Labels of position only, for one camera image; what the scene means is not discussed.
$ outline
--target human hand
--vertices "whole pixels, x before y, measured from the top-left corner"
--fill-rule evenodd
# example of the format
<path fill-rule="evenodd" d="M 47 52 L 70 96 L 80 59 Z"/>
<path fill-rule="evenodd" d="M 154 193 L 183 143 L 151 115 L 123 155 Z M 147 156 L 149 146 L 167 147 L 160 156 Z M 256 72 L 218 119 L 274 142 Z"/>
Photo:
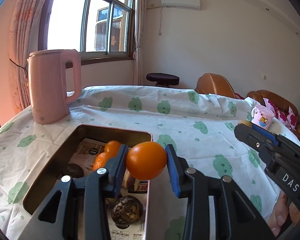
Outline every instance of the human hand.
<path fill-rule="evenodd" d="M 300 220 L 300 212 L 296 205 L 291 203 L 290 206 L 287 207 L 287 201 L 288 196 L 281 191 L 268 221 L 268 225 L 276 237 L 280 233 L 281 226 L 286 222 L 288 215 L 290 215 L 294 227 Z"/>

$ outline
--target kettle handle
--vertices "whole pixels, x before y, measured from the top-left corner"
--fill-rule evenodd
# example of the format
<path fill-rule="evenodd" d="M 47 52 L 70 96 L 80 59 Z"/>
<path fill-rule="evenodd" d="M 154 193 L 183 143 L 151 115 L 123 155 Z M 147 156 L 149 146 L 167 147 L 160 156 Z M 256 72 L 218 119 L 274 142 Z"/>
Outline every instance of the kettle handle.
<path fill-rule="evenodd" d="M 73 65 L 73 76 L 74 76 L 74 94 L 66 97 L 66 104 L 76 101 L 82 92 L 81 84 L 81 57 L 77 50 L 64 50 L 61 52 L 62 62 L 65 63 L 70 60 Z"/>

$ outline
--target kettle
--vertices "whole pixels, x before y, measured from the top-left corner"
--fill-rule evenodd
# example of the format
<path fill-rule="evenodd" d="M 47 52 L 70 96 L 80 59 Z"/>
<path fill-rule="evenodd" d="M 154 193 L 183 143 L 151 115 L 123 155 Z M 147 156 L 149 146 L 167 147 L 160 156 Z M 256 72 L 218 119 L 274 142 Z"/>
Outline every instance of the kettle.
<path fill-rule="evenodd" d="M 73 64 L 74 94 L 67 96 L 66 61 Z M 29 89 L 34 121 L 48 124 L 69 114 L 68 104 L 82 92 L 81 57 L 75 49 L 40 50 L 31 52 Z"/>

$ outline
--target curtain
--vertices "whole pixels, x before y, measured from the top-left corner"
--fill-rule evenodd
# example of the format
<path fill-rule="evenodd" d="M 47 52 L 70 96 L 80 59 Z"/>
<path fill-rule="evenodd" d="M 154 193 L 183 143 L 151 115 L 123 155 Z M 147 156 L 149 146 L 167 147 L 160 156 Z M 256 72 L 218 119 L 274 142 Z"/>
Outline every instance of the curtain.
<path fill-rule="evenodd" d="M 136 50 L 133 53 L 133 65 L 131 75 L 131 85 L 141 85 L 142 69 L 142 39 L 146 20 L 147 0 L 136 0 L 135 29 L 134 38 L 136 41 Z"/>
<path fill-rule="evenodd" d="M 30 105 L 28 46 L 45 0 L 17 0 L 9 33 L 9 84 L 16 114 Z"/>

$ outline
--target brown leather chair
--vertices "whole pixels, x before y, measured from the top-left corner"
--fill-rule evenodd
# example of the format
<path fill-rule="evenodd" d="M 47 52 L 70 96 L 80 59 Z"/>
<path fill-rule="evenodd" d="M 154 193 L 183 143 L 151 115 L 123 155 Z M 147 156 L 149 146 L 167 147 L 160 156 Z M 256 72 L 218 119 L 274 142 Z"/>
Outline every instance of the brown leather chair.
<path fill-rule="evenodd" d="M 274 103 L 274 105 L 280 109 L 281 111 L 285 112 L 286 114 L 289 112 L 289 106 L 291 107 L 292 111 L 297 117 L 297 125 L 296 130 L 291 129 L 291 131 L 298 137 L 300 141 L 300 115 L 298 113 L 298 109 L 288 100 L 284 99 L 283 97 L 270 92 L 268 90 L 258 90 L 258 91 L 251 91 L 247 95 L 250 98 L 258 101 L 260 104 L 265 106 L 265 101 L 263 98 L 268 98 L 270 101 Z"/>
<path fill-rule="evenodd" d="M 229 98 L 235 98 L 234 90 L 224 76 L 205 73 L 198 79 L 197 88 L 195 91 L 198 94 L 215 94 Z"/>

